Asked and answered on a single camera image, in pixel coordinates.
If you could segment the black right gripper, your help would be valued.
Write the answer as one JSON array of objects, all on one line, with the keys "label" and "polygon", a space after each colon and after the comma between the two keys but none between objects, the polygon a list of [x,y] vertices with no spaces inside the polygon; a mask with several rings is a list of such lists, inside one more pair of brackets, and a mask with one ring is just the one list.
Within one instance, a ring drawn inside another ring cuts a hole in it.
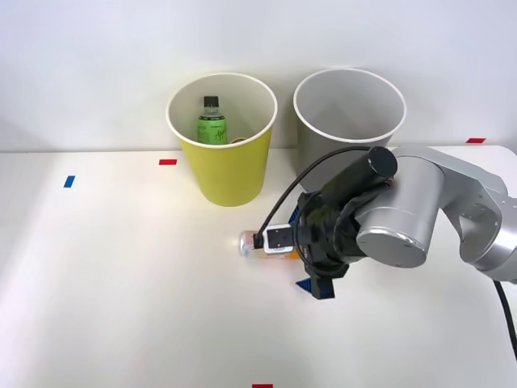
[{"label": "black right gripper", "polygon": [[343,277],[360,259],[358,224],[349,217],[339,220],[339,215],[340,210],[324,205],[317,192],[300,194],[291,215],[296,252],[311,276],[296,285],[317,300],[335,298],[332,279]]}]

